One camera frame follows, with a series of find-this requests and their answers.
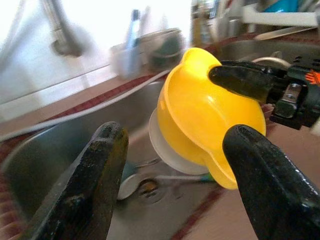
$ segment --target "yellow plastic bowl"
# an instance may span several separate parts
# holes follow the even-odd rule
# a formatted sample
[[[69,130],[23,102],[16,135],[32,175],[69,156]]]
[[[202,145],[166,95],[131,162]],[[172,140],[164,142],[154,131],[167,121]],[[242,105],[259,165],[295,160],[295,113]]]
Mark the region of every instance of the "yellow plastic bowl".
[[[258,102],[209,80],[209,70],[219,65],[209,52],[190,48],[164,83],[157,120],[163,137],[179,155],[207,166],[224,188],[236,189],[236,178],[223,152],[224,136],[237,124],[265,135],[266,122]]]

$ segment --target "sink drain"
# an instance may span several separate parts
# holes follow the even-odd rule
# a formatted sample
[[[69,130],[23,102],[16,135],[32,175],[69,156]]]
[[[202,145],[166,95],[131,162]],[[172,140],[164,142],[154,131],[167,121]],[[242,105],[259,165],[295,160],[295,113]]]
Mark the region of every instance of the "sink drain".
[[[158,202],[165,195],[165,188],[154,179],[143,180],[138,187],[138,195],[145,204]]]

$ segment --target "orange label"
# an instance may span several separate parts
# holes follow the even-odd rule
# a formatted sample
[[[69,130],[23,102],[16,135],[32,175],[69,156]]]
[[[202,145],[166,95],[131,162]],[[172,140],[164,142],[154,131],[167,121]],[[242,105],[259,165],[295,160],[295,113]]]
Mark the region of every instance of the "orange label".
[[[308,72],[305,75],[305,79],[310,82],[310,84],[320,86],[320,73],[316,71]]]

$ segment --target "sink basin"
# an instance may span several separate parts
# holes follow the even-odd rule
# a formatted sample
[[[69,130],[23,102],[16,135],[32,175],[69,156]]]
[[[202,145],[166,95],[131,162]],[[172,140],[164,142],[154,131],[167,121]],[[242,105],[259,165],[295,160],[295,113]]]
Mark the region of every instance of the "sink basin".
[[[220,61],[251,61],[278,51],[290,63],[300,55],[320,56],[320,47],[316,45],[244,40],[222,46],[217,57]],[[162,80],[155,81],[104,109],[46,129],[16,148],[5,160],[2,171],[26,222],[33,217],[53,183],[76,159],[95,130],[108,121],[116,121],[128,130],[127,161],[139,166],[138,172],[150,178],[156,174],[179,174],[160,160],[149,139],[149,117],[157,106],[162,86]],[[288,141],[286,136],[293,136],[290,138],[293,140]],[[310,135],[306,128],[297,131],[280,125],[269,137],[320,186],[319,137]],[[136,191],[117,203],[107,240],[170,239],[206,195],[217,189],[215,183],[179,181],[162,181],[159,186],[155,197]]]
[[[128,130],[127,161],[138,166],[138,173],[146,178],[179,174],[160,160],[149,138],[149,117],[157,106],[163,83],[163,80],[153,82],[104,109],[46,129],[23,142],[8,156],[2,170],[26,222],[96,129],[108,121],[116,121]],[[136,191],[117,203],[108,240],[170,239],[207,194],[217,188],[214,182],[163,180],[158,184],[153,196]]]

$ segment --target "white plate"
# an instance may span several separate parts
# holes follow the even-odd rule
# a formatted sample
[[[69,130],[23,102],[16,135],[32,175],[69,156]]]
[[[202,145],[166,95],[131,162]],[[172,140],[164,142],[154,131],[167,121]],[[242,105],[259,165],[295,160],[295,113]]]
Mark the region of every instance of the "white plate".
[[[149,136],[152,146],[159,157],[173,169],[190,175],[207,174],[208,168],[186,160],[167,143],[158,125],[157,111],[152,112],[149,120]]]

